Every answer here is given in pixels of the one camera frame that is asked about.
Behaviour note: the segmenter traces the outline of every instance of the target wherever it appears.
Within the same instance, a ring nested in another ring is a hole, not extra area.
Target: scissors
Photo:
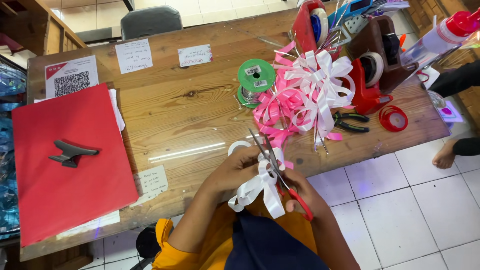
[[[252,130],[251,129],[248,129],[250,131],[250,133],[252,134],[252,137],[253,139],[255,140],[255,143],[257,143],[258,145],[258,148],[260,148],[260,151],[262,152],[262,155],[268,160],[270,161],[270,163],[273,165],[273,170],[275,171],[275,173],[278,175],[278,177],[280,178],[283,186],[285,186],[288,190],[288,194],[290,194],[290,197],[296,201],[298,201],[300,203],[300,205],[303,207],[303,209],[305,210],[306,214],[302,214],[302,216],[308,220],[308,221],[312,221],[313,220],[313,214],[312,212],[310,211],[310,208],[308,208],[307,204],[305,203],[305,201],[303,201],[303,199],[298,195],[298,193],[289,188],[289,186],[285,183],[285,181],[283,181],[283,178],[282,176],[280,175],[280,168],[278,167],[278,162],[276,160],[276,157],[275,157],[275,153],[273,152],[273,148],[272,148],[272,145],[270,144],[270,141],[268,140],[268,137],[266,135],[264,135],[265,137],[265,142],[266,142],[266,145],[267,145],[267,150],[268,150],[268,154],[267,155],[265,153],[265,150],[264,148],[262,147],[262,145],[260,144],[260,142],[258,141],[258,139],[255,137],[255,134],[253,134]],[[275,184],[278,192],[284,196],[285,193],[283,192],[283,189],[279,186],[278,182]]]

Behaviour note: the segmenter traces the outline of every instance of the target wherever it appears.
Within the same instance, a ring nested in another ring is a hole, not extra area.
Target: qr code
[[[258,72],[261,72],[261,71],[262,70],[260,69],[260,66],[254,66],[254,67],[246,69],[245,73],[247,75],[252,75],[252,74],[255,74],[255,73],[258,73]]]
[[[53,83],[55,87],[55,97],[61,97],[89,87],[90,77],[88,76],[88,71],[85,71],[55,78]]]
[[[265,86],[265,85],[268,85],[268,83],[267,83],[266,80],[258,81],[258,82],[253,82],[253,86],[254,86],[254,87],[260,87],[260,86]]]

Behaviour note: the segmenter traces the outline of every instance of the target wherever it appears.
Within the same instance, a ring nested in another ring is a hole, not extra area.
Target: white ribbon
[[[304,58],[297,58],[293,62],[294,70],[285,71],[286,80],[300,79],[289,87],[299,87],[303,99],[303,106],[298,107],[295,115],[291,116],[292,124],[301,131],[310,130],[317,119],[317,128],[320,137],[324,138],[330,133],[335,124],[330,109],[350,105],[355,95],[355,83],[348,73],[353,69],[351,61],[344,56],[332,63],[330,54],[323,50],[316,56],[313,51],[305,53]],[[336,78],[346,78],[350,83],[350,89],[342,87],[342,81]],[[318,96],[313,101],[313,93],[320,89]],[[304,121],[298,123],[298,117],[302,115]]]
[[[245,141],[235,142],[228,149],[228,155],[233,152],[235,147],[240,145],[252,146],[250,143]],[[285,169],[285,161],[283,158],[282,149],[276,147],[273,149],[273,152],[277,160],[282,163],[282,165],[279,165],[279,169],[283,171]],[[258,155],[258,162],[258,175],[248,180],[238,188],[237,195],[228,201],[228,206],[235,210],[235,212],[240,212],[245,208],[246,205],[251,204],[263,190],[265,206],[272,218],[276,219],[285,215],[285,210],[283,209],[282,202],[280,201],[280,197],[278,196],[275,187],[277,174],[273,170],[273,164],[270,164],[270,161],[267,160],[263,154]]]

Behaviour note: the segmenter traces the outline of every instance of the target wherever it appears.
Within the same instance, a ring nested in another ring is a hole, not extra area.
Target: pliers handle
[[[341,129],[352,131],[352,132],[361,132],[361,133],[370,131],[370,128],[368,127],[354,126],[354,125],[345,123],[341,120],[343,118],[351,118],[360,122],[368,122],[370,118],[364,115],[357,114],[357,113],[340,113],[339,111],[337,111],[334,115],[332,115],[332,117],[335,121],[335,126]]]

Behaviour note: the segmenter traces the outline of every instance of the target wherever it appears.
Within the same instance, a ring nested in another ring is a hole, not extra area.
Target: glue bottle
[[[479,19],[480,8],[473,14],[458,11],[450,18],[444,19],[400,55],[402,65],[418,62],[419,68],[416,71],[421,70],[439,54],[458,46],[475,32],[480,27]]]

